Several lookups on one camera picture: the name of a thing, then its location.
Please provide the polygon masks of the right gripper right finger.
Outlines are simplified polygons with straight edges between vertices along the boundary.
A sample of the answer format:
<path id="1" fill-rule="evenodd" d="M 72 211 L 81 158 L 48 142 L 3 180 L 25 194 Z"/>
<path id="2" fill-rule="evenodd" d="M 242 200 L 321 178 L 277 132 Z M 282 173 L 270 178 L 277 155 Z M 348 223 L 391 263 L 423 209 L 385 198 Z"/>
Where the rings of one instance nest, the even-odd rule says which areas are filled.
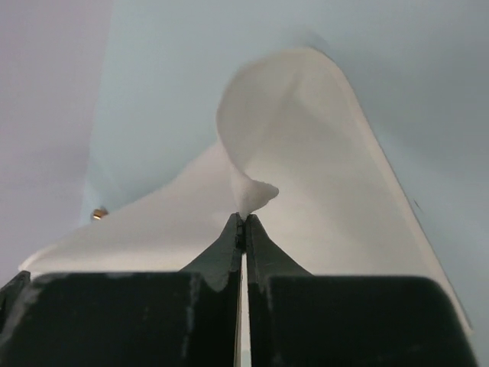
<path id="1" fill-rule="evenodd" d="M 475 366 L 452 302 L 417 276 L 314 275 L 245 222 L 254 366 Z"/>

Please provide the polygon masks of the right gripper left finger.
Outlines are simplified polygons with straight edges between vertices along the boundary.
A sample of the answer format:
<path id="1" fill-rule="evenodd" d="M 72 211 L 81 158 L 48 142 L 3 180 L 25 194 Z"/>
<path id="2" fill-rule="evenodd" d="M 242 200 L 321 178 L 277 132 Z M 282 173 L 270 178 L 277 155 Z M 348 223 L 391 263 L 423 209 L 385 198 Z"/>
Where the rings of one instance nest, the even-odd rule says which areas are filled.
<path id="1" fill-rule="evenodd" d="M 19 294 L 3 366 L 237 366 L 243 223 L 180 271 L 51 273 Z"/>

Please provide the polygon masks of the white cloth napkin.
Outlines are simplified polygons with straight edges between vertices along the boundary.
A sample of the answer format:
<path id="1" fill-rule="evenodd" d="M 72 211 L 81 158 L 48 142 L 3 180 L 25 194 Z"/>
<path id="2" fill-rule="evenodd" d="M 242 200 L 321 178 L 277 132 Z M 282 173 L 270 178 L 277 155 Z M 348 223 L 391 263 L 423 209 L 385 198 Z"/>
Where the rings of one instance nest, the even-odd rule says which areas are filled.
<path id="1" fill-rule="evenodd" d="M 470 321 L 339 67 L 312 48 L 242 67 L 216 113 L 218 141 L 171 183 L 27 258 L 54 272 L 175 271 L 257 215 L 313 274 L 419 275 Z"/>

